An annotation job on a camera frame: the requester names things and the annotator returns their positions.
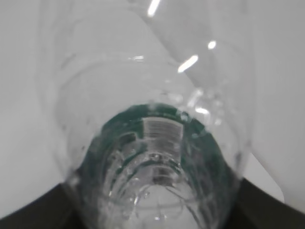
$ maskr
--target black surface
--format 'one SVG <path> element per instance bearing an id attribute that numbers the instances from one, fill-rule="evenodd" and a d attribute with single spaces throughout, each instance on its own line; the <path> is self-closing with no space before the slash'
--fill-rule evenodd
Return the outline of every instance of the black surface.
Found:
<path id="1" fill-rule="evenodd" d="M 85 229 L 61 186 L 0 220 L 0 229 Z M 305 215 L 247 180 L 224 229 L 305 229 Z"/>

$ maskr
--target bottle bottom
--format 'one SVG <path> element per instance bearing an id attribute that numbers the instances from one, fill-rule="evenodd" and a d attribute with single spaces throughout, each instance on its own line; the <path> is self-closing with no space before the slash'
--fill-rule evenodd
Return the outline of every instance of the bottle bottom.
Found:
<path id="1" fill-rule="evenodd" d="M 68 180 L 95 229 L 217 229 L 238 183 L 205 127 L 165 104 L 112 118 Z"/>

